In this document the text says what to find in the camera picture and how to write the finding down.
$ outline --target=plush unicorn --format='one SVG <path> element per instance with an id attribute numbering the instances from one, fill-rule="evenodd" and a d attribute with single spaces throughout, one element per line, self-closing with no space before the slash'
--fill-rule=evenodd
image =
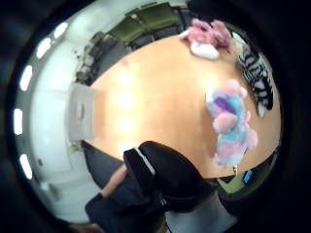
<path id="1" fill-rule="evenodd" d="M 207 58 L 217 59 L 217 48 L 225 48 L 229 51 L 231 36 L 225 24 L 214 20 L 211 25 L 205 21 L 194 18 L 191 27 L 182 32 L 179 37 L 190 41 L 190 50 L 193 54 Z"/>
<path id="2" fill-rule="evenodd" d="M 218 165 L 236 167 L 245 151 L 253 150 L 258 144 L 257 132 L 248 124 L 251 113 L 244 109 L 246 96 L 247 90 L 235 80 L 213 93 L 206 93 L 206 108 L 219 134 L 214 157 Z"/>

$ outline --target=stuffed animal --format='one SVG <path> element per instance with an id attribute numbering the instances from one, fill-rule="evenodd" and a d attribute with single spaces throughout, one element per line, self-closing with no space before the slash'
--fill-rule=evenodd
<path id="1" fill-rule="evenodd" d="M 244 81 L 252 88 L 258 103 L 258 114 L 263 117 L 265 111 L 271 110 L 273 107 L 273 88 L 267 68 L 260 61 L 259 55 L 246 45 L 237 56 L 236 61 L 243 69 Z"/>
<path id="2" fill-rule="evenodd" d="M 217 59 L 217 48 L 229 51 L 231 36 L 221 21 L 214 20 L 211 25 L 205 21 L 194 18 L 191 27 L 182 32 L 179 37 L 190 41 L 190 50 L 193 54 L 207 58 Z"/>
<path id="3" fill-rule="evenodd" d="M 236 167 L 245 151 L 253 150 L 258 144 L 257 132 L 248 124 L 251 113 L 244 109 L 246 96 L 247 90 L 235 80 L 213 93 L 206 93 L 206 108 L 219 134 L 214 157 L 218 165 Z"/>

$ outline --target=white wall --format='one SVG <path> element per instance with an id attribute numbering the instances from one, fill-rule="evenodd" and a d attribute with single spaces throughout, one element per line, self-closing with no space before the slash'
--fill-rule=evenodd
<path id="1" fill-rule="evenodd" d="M 152 1 L 98 0 L 87 6 L 70 18 L 67 31 L 42 58 L 45 61 L 40 63 L 39 74 L 34 74 L 38 81 L 29 116 L 32 160 L 42 160 L 43 165 L 35 169 L 46 183 L 43 189 L 51 202 L 51 211 L 58 217 L 87 221 L 84 205 L 98 191 L 83 153 L 69 150 L 65 111 L 69 86 L 79 66 L 74 50 L 82 53 L 94 33 L 108 31 L 124 13 L 149 2 Z"/>

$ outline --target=ceiling light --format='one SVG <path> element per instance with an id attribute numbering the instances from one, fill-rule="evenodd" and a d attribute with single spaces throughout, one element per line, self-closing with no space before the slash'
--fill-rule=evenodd
<path id="1" fill-rule="evenodd" d="M 22 170 L 29 180 L 32 178 L 31 167 L 26 154 L 22 154 L 19 158 L 19 163 L 21 164 Z"/>
<path id="2" fill-rule="evenodd" d="M 55 38 L 60 37 L 61 34 L 63 34 L 63 33 L 66 31 L 67 26 L 68 26 L 68 23 L 67 23 L 67 22 L 62 22 L 62 23 L 60 23 L 60 24 L 55 28 L 54 37 L 55 37 Z"/>
<path id="3" fill-rule="evenodd" d="M 37 57 L 40 59 L 41 57 L 43 57 L 43 55 L 47 52 L 47 50 L 49 50 L 51 48 L 51 39 L 50 38 L 46 38 L 44 39 L 38 49 L 37 49 Z"/>
<path id="4" fill-rule="evenodd" d="M 32 77 L 32 66 L 27 65 L 25 69 L 23 70 L 23 73 L 21 75 L 21 79 L 19 82 L 19 86 L 23 91 L 27 90 L 31 77 Z"/>
<path id="5" fill-rule="evenodd" d="M 14 109 L 14 132 L 16 135 L 22 134 L 22 110 Z"/>

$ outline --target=green chair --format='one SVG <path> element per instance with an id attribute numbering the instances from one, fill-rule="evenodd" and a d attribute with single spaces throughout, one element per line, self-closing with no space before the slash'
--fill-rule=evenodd
<path id="1" fill-rule="evenodd" d="M 108 31 L 107 34 L 125 46 L 132 48 L 134 41 L 147 35 L 147 31 L 133 18 L 125 17 L 117 26 Z"/>
<path id="2" fill-rule="evenodd" d="M 147 30 L 151 33 L 168 27 L 176 27 L 177 29 L 180 27 L 180 20 L 173 12 L 169 3 L 146 6 L 136 12 L 135 15 L 140 18 L 144 25 L 146 25 Z"/>

